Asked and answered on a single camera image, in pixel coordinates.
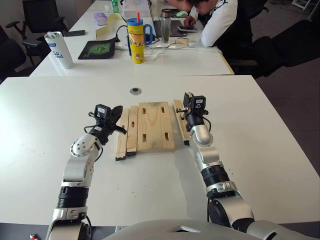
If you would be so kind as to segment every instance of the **green logo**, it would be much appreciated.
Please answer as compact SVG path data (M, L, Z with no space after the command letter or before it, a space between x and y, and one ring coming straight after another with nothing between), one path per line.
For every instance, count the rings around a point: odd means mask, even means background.
M89 57L90 54L104 54L110 51L110 43L94 45L90 48L85 57Z

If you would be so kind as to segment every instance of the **white tumbler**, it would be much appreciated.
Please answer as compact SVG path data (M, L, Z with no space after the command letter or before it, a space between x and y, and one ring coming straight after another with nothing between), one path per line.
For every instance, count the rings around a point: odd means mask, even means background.
M70 69L74 66L70 52L60 31L48 32L44 35L53 55L64 69Z

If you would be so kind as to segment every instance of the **person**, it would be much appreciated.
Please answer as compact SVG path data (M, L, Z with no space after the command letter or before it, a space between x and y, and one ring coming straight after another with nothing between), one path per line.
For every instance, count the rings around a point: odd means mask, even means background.
M165 0L171 6L177 8L179 11L186 11L187 13L190 12L192 5L187 2L187 0Z
M217 46L227 60L252 59L252 31L243 0L187 1L193 7L184 25L195 25L198 15L202 18L203 46Z

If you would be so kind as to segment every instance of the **hand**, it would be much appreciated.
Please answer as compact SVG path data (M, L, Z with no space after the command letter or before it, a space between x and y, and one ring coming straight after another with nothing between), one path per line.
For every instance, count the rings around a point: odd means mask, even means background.
M190 26L193 26L196 24L196 20L194 19L193 16L187 16L185 18L185 20L183 21L183 24L186 26L186 27L190 27Z

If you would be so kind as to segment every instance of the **laptop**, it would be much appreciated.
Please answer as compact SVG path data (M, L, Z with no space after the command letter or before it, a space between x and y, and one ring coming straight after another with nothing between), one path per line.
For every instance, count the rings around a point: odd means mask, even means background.
M150 14L154 26L154 32L155 35L158 38L161 38L161 20L155 20L154 19L154 14L151 9L150 2L148 1L149 9L150 9ZM180 20L171 20L171 27L170 27L170 37L185 37L187 34L185 32L179 31L178 26L181 26L182 23Z

